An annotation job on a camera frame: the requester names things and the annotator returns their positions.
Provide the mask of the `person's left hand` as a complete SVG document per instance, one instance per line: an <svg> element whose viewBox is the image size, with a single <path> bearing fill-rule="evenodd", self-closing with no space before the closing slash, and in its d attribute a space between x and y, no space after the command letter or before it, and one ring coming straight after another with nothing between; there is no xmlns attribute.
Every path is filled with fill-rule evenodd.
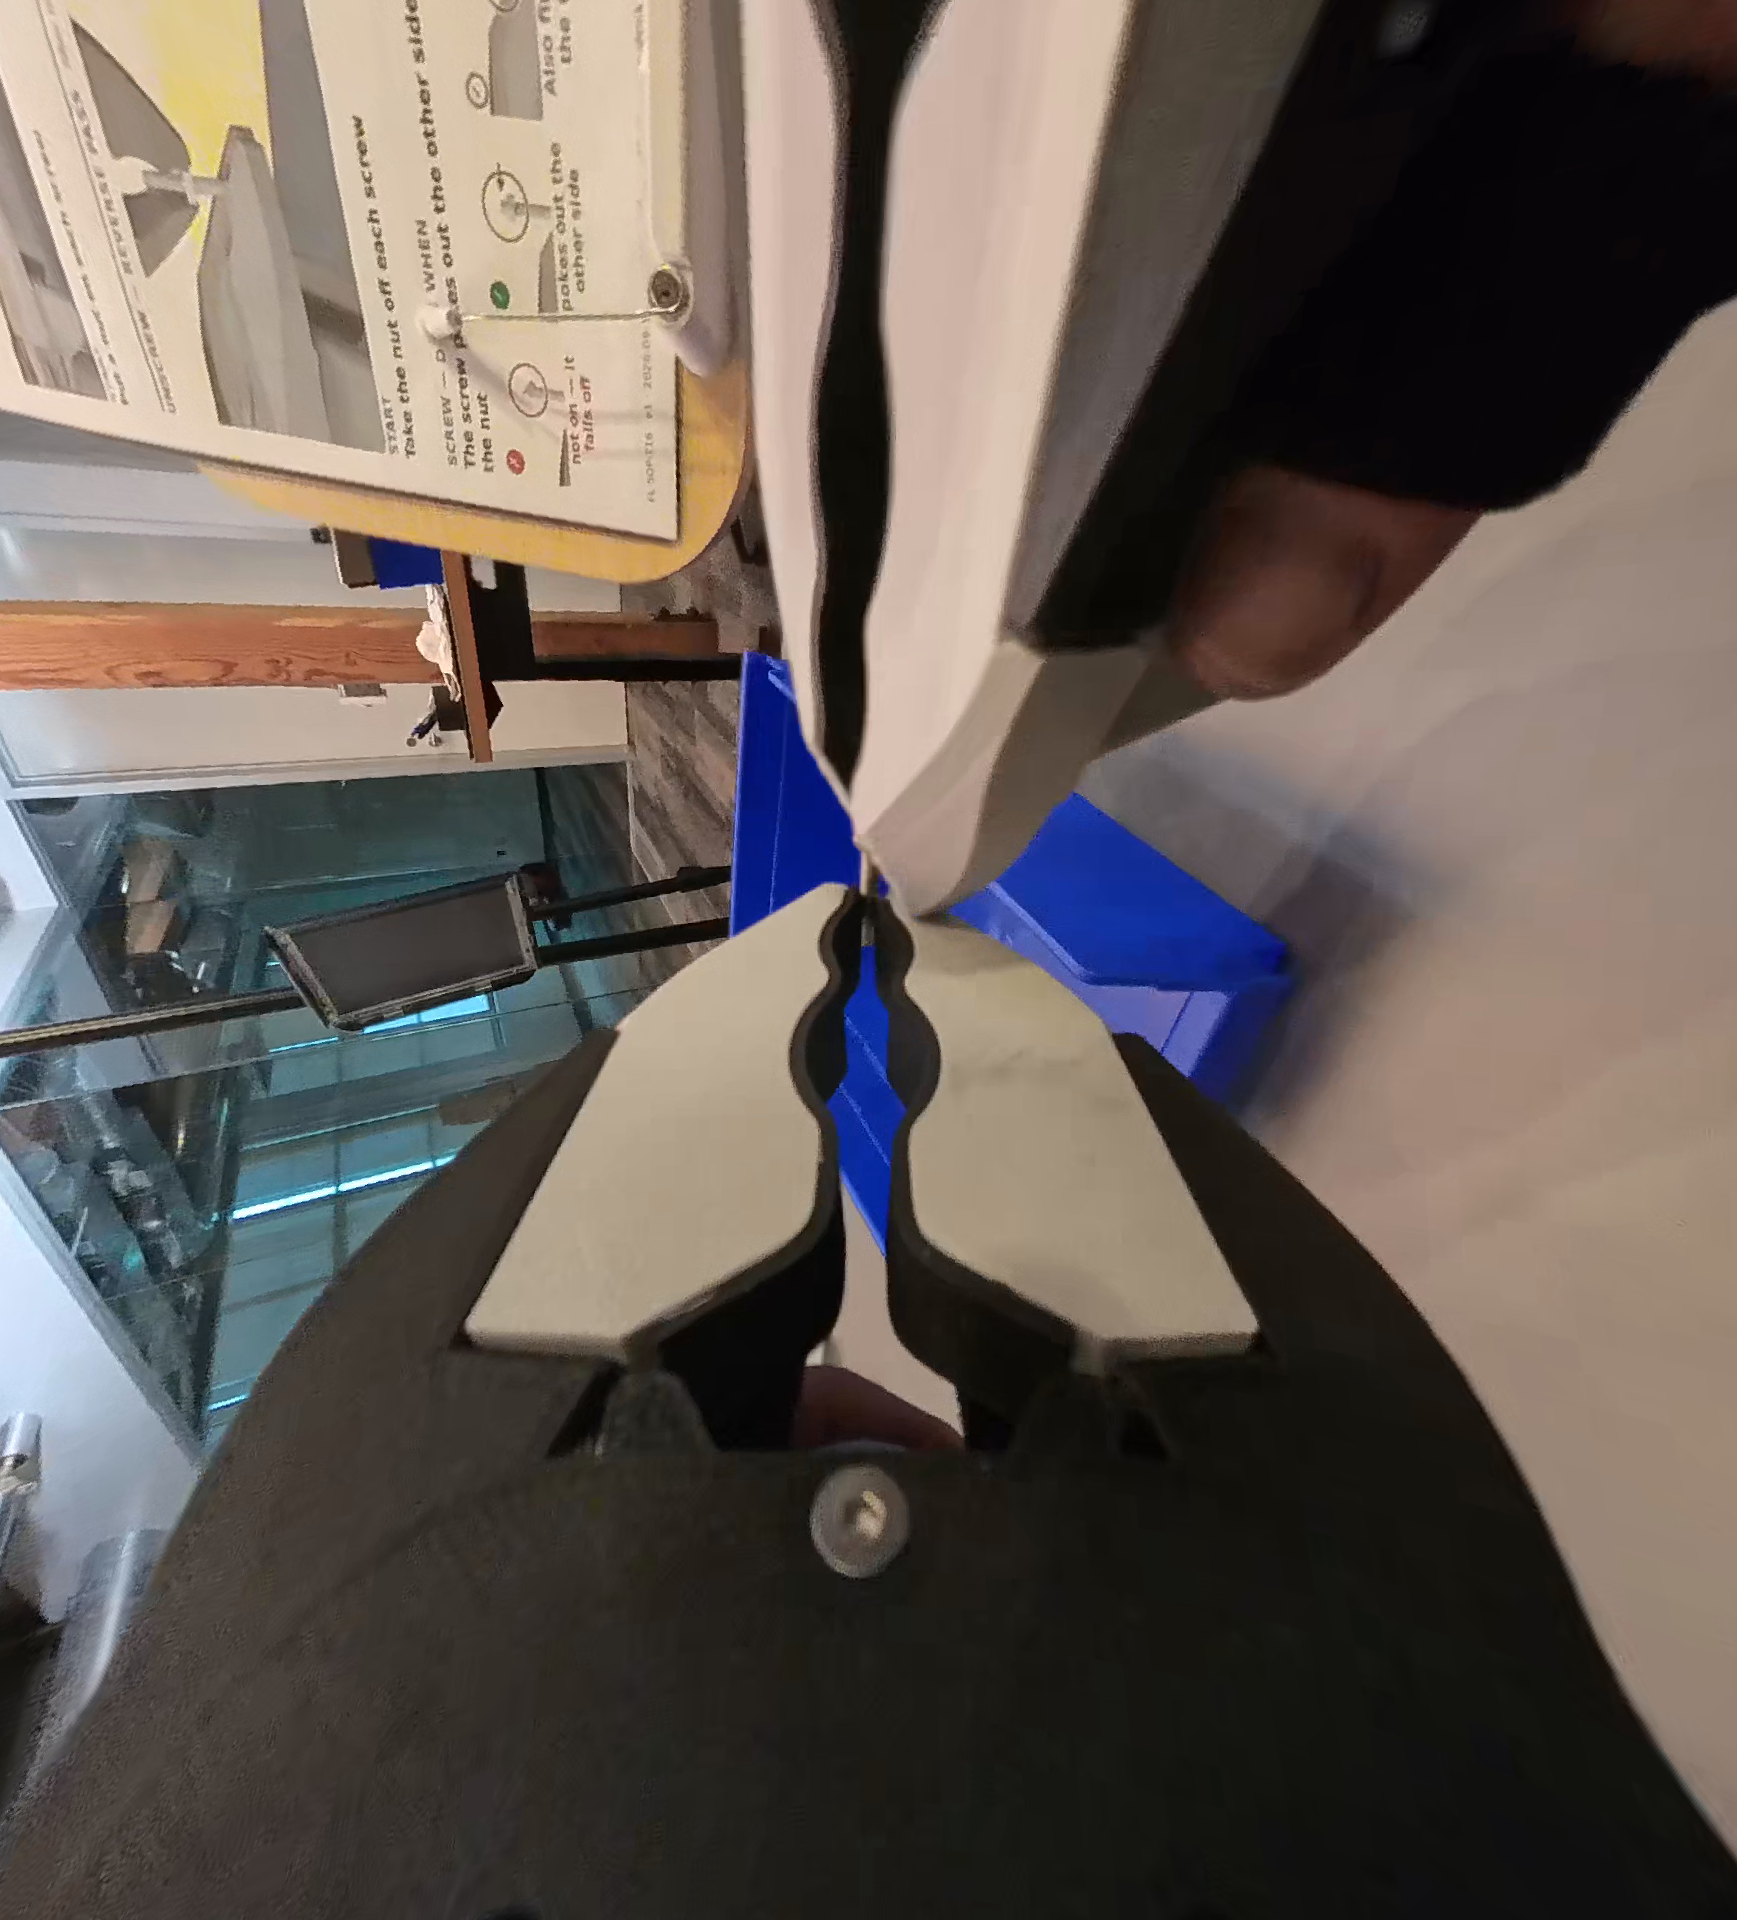
<svg viewBox="0 0 1737 1920"><path fill-rule="evenodd" d="M798 1449L892 1448L960 1451L962 1434L850 1367L813 1361L803 1370L789 1441Z"/></svg>

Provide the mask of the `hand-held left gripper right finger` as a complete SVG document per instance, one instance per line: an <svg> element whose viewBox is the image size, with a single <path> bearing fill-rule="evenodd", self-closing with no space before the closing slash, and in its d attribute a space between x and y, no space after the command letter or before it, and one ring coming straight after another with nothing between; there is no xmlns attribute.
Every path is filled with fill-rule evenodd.
<svg viewBox="0 0 1737 1920"><path fill-rule="evenodd" d="M996 939L892 905L876 968L900 1344L936 1374L1247 1354L1260 1317L1104 1020Z"/></svg>

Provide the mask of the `person's right hand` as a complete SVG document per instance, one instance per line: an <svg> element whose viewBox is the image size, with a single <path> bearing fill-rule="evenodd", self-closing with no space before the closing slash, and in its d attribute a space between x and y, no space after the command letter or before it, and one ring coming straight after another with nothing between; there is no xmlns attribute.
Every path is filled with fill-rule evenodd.
<svg viewBox="0 0 1737 1920"><path fill-rule="evenodd" d="M1215 704L1285 697L1433 577L1477 510L1254 464L1223 490L1176 591L1170 642Z"/></svg>

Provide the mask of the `wooden post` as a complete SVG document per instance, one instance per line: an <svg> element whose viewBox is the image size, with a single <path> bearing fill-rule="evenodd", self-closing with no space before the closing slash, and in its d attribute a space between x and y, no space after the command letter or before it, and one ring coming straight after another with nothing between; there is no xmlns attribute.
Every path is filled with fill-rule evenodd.
<svg viewBox="0 0 1737 1920"><path fill-rule="evenodd" d="M0 602L0 692L428 685L412 605ZM490 681L734 679L702 615L534 614L533 636L476 637Z"/></svg>

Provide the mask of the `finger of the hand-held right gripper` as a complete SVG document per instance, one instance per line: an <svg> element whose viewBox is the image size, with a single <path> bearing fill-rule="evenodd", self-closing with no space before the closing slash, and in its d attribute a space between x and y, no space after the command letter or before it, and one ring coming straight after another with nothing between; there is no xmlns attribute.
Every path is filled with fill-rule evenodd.
<svg viewBox="0 0 1737 1920"><path fill-rule="evenodd" d="M1092 761L1211 704L1158 611L1054 642L1038 607L1323 16L943 4L900 83L853 828L911 917L996 879Z"/></svg>
<svg viewBox="0 0 1737 1920"><path fill-rule="evenodd" d="M842 808L866 722L870 419L846 277L849 72L827 4L738 8L754 447L801 731Z"/></svg>

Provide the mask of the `black pole stand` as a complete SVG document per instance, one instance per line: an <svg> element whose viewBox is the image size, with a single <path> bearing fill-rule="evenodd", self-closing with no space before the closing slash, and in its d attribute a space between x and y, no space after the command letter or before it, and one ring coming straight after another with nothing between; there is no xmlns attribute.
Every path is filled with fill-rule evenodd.
<svg viewBox="0 0 1737 1920"><path fill-rule="evenodd" d="M726 916L707 916L686 921L607 929L588 937L573 937L565 928L592 913L625 912L632 905L707 894L732 881L730 866L684 867L676 876L643 879L595 894L552 896L544 888L544 866L529 866L508 873L523 873L529 896L529 913L534 923L539 972L568 968L603 958L619 958L667 947L691 947L722 939L730 932ZM277 988L251 992L188 995L154 1007L111 1012L74 1020L53 1020L20 1030L0 1030L0 1060L32 1051L72 1050L93 1043L112 1043L178 1033L188 1027L221 1025L235 1020L257 1020L305 1007L313 1012L296 988L287 979Z"/></svg>

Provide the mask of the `person's right forearm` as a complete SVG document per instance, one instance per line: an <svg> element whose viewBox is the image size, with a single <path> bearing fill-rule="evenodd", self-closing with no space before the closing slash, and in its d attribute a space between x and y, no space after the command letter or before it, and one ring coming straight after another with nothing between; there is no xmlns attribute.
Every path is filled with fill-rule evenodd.
<svg viewBox="0 0 1737 1920"><path fill-rule="evenodd" d="M1524 507L1733 299L1737 1L1549 4L1267 349L1242 468Z"/></svg>

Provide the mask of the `black flat panel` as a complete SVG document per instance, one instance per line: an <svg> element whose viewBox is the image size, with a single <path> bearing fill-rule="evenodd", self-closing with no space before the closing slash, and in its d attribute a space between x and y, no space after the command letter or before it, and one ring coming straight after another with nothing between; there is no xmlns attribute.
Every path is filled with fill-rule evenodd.
<svg viewBox="0 0 1737 1920"><path fill-rule="evenodd" d="M514 988L539 972L523 873L272 923L262 937L305 1003L340 1033Z"/></svg>

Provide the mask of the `printed instruction sheet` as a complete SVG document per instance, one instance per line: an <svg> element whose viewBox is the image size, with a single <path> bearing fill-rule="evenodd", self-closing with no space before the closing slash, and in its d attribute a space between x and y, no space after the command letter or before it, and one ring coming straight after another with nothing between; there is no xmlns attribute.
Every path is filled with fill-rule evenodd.
<svg viewBox="0 0 1737 1920"><path fill-rule="evenodd" d="M0 1L0 412L672 539L682 6Z"/></svg>

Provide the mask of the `blue plastic bin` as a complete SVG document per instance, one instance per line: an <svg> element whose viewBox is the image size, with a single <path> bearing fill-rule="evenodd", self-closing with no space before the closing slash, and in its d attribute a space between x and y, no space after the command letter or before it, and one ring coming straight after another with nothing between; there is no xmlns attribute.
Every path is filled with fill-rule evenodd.
<svg viewBox="0 0 1737 1920"><path fill-rule="evenodd" d="M789 670L753 651L738 674L732 932L857 873L849 819L803 739ZM955 916L1223 1106L1252 1082L1296 985L1277 932L1080 794Z"/></svg>

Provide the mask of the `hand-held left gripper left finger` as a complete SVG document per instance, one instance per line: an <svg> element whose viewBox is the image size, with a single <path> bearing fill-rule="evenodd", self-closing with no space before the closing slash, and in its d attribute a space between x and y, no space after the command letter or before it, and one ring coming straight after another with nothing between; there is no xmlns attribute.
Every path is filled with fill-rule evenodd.
<svg viewBox="0 0 1737 1920"><path fill-rule="evenodd" d="M818 884L620 1020L465 1321L492 1351L630 1364L814 1249L857 890Z"/></svg>

